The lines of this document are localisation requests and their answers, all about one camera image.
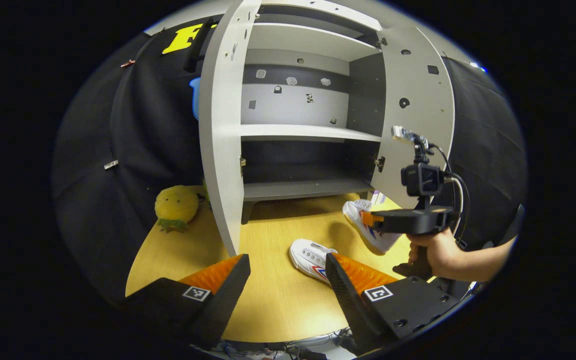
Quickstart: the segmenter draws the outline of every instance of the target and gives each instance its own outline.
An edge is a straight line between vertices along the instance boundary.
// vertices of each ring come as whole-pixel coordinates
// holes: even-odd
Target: wooden table
[[[203,187],[194,188],[204,194]],[[410,240],[400,237],[386,255],[371,253],[343,217],[358,194],[259,202],[241,228],[240,253],[250,276],[222,337],[238,342],[288,342],[348,326],[331,287],[295,269],[288,253],[295,239],[309,239],[394,278],[394,265],[408,260]],[[375,210],[399,208],[386,199]],[[126,296],[158,278],[179,280],[228,258],[206,201],[184,233],[153,226],[132,264]]]

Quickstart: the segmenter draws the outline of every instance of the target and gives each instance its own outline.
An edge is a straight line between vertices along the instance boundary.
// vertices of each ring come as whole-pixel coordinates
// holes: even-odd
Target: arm
[[[504,266],[514,239],[507,243],[477,251],[463,251],[446,228],[430,235],[407,235],[410,239],[409,264],[417,260],[419,246],[427,247],[428,263],[432,274],[458,281],[489,281]]]
[[[461,257],[457,258],[452,268],[446,269],[448,276],[445,278],[460,281],[491,280],[506,263],[516,238],[497,247],[462,251]]]

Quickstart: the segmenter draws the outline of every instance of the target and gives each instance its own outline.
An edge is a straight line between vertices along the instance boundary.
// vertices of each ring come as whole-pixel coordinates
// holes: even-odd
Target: cabinet shelf
[[[314,27],[272,22],[253,25],[247,48],[301,51],[345,62],[381,52],[375,46],[342,34]]]
[[[366,192],[372,187],[359,176],[334,166],[277,164],[244,168],[244,201],[313,198]]]
[[[381,142],[379,136],[365,132],[316,125],[289,125],[289,124],[243,124],[240,127],[242,141],[248,140],[282,140],[305,138],[333,138],[352,139],[357,141]]]
[[[291,14],[305,18],[322,19],[362,31],[365,31],[364,29],[373,31],[382,29],[382,25],[377,19],[350,7],[328,1],[262,0],[261,5],[264,14]]]

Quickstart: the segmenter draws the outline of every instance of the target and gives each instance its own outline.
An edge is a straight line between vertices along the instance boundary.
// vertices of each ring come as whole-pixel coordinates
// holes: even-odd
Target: white sneaker
[[[311,240],[297,239],[292,242],[289,252],[295,268],[330,285],[326,276],[326,254],[337,253],[334,248],[327,248]]]
[[[391,232],[380,234],[373,230],[372,227],[365,225],[362,221],[362,212],[370,212],[373,207],[371,201],[359,199],[355,201],[346,201],[343,204],[343,217],[359,232],[363,243],[376,255],[384,255],[397,242],[402,234]]]

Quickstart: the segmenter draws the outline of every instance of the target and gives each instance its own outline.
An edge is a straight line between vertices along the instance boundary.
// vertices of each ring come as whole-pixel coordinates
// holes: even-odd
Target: black curtain
[[[156,221],[157,194],[202,183],[189,85],[202,62],[189,73],[183,69],[189,47],[162,51],[176,30],[205,20],[140,33],[119,48],[80,88],[57,133],[51,184],[59,230],[106,299],[124,298],[135,256]],[[135,63],[121,68],[129,60]],[[114,160],[117,166],[105,170]]]
[[[455,102],[449,162],[470,192],[470,205],[464,201],[467,222],[461,219],[457,235],[463,230],[467,251],[481,249],[489,241],[499,245],[519,204],[526,204],[526,141],[508,97],[486,72],[449,57],[442,59]],[[453,205],[450,183],[432,204]]]

